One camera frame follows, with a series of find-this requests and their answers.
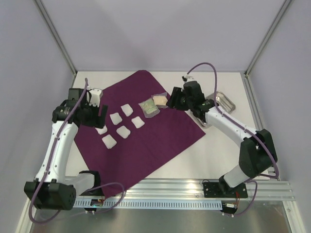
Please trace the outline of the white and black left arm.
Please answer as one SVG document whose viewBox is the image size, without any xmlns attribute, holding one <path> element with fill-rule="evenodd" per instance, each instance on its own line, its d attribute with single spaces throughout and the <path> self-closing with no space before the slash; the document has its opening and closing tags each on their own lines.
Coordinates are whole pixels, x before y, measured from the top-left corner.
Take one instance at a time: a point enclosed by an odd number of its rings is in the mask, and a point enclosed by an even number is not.
<svg viewBox="0 0 311 233">
<path fill-rule="evenodd" d="M 24 193 L 37 209 L 71 210 L 78 195 L 96 195 L 102 183 L 97 171 L 81 171 L 65 181 L 70 148 L 80 126 L 102 129 L 107 106 L 100 105 L 102 90 L 87 87 L 69 89 L 68 98 L 52 113 L 52 133 L 42 166 Z"/>
</svg>

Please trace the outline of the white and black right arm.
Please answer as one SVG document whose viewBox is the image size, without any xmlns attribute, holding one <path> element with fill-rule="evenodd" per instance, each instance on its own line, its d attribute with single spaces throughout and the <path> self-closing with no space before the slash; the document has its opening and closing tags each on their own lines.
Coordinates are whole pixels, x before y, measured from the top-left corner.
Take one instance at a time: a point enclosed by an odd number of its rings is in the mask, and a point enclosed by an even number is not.
<svg viewBox="0 0 311 233">
<path fill-rule="evenodd" d="M 277 155 L 271 133 L 266 129 L 248 128 L 229 116 L 216 99 L 205 98 L 197 81 L 174 87 L 167 106 L 180 111 L 189 110 L 202 123 L 216 127 L 239 147 L 238 164 L 218 181 L 223 196 L 231 196 L 240 184 L 276 166 Z"/>
</svg>

